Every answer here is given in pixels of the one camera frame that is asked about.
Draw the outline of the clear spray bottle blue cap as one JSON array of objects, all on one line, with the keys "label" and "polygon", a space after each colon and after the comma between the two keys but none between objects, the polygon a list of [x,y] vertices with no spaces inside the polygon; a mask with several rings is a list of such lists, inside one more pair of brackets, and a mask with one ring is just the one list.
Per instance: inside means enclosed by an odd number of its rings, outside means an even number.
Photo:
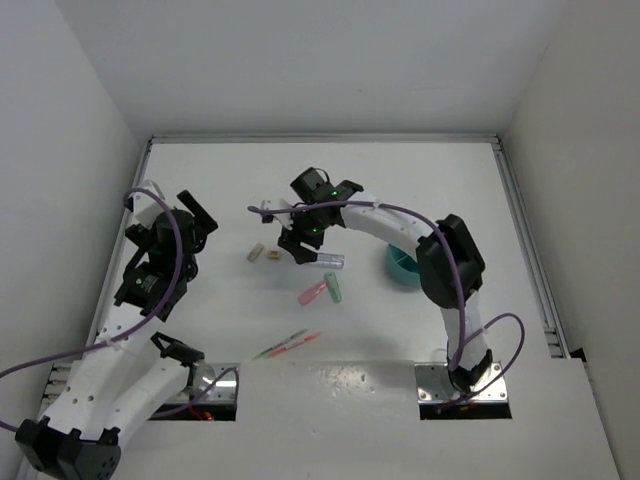
[{"label": "clear spray bottle blue cap", "polygon": [[345,256],[341,254],[318,253],[317,258],[311,263],[311,266],[324,269],[343,269],[345,265]]}]

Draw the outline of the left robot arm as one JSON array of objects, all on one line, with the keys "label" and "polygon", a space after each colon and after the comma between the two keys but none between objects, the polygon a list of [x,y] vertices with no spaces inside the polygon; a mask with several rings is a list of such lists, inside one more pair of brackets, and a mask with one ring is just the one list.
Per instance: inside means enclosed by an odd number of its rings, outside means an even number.
[{"label": "left robot arm", "polygon": [[137,250],[95,342],[63,391],[15,441],[31,467],[54,479],[109,479],[132,434],[170,398],[194,394],[205,356],[161,328],[198,274],[196,256],[217,222],[184,190],[170,208],[154,189],[127,196]]}]

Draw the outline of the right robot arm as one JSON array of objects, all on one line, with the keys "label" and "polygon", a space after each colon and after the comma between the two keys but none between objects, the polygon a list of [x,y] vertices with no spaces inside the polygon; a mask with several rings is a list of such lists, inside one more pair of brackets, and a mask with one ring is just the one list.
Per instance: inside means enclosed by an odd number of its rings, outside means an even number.
[{"label": "right robot arm", "polygon": [[328,228],[369,234],[399,249],[417,265],[419,284],[441,311],[447,335],[449,378],[471,392],[493,354],[482,331],[479,289],[486,268],[465,222],[454,214],[431,221],[404,207],[380,201],[363,186],[333,185],[310,167],[291,184],[299,203],[265,202],[282,230],[279,246],[298,264],[317,260]]}]

